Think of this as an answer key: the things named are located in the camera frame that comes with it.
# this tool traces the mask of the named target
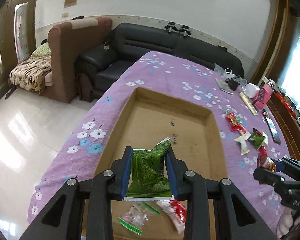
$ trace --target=leopard print blanket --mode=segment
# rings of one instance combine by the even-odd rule
[[[43,76],[51,71],[51,55],[44,57],[30,57],[17,65],[9,75],[11,84],[28,91],[40,91]]]

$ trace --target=floral tablecloth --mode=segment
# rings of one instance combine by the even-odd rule
[[[28,210],[29,223],[69,178],[82,181],[93,177],[122,107],[133,90],[142,86],[211,109],[220,129],[229,178],[274,231],[284,209],[280,205],[281,198],[272,187],[261,186],[253,179],[258,151],[248,142],[251,151],[240,154],[239,144],[234,141],[239,134],[229,130],[225,111],[231,109],[236,113],[248,131],[257,128],[269,135],[267,151],[270,157],[288,156],[287,145],[272,114],[281,145],[273,142],[262,115],[254,116],[238,92],[230,95],[221,91],[215,78],[220,76],[189,60],[155,51],[145,54],[98,100],[65,142],[34,189]]]

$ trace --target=wooden cabinet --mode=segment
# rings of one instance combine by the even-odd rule
[[[280,126],[291,158],[300,161],[300,128],[298,122],[276,96],[273,95],[267,105]]]

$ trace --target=cardboard box lid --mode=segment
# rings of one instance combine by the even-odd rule
[[[183,99],[141,87],[134,90],[122,109],[95,175],[109,169],[114,160],[120,159],[126,146],[152,149],[166,137],[170,137],[176,157],[184,160],[189,169],[207,179],[219,181],[227,177],[222,142],[213,113]],[[142,229],[142,236],[130,232],[119,224],[117,218],[132,205],[133,202],[112,201],[115,239],[183,239],[183,234],[178,235],[164,212],[149,218]],[[210,221],[214,221],[213,216],[211,206]],[[213,239],[214,223],[210,223],[210,227]]]

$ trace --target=white tile floor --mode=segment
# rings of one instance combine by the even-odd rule
[[[0,100],[0,230],[8,240],[27,228],[34,185],[94,103],[64,104],[22,89]]]

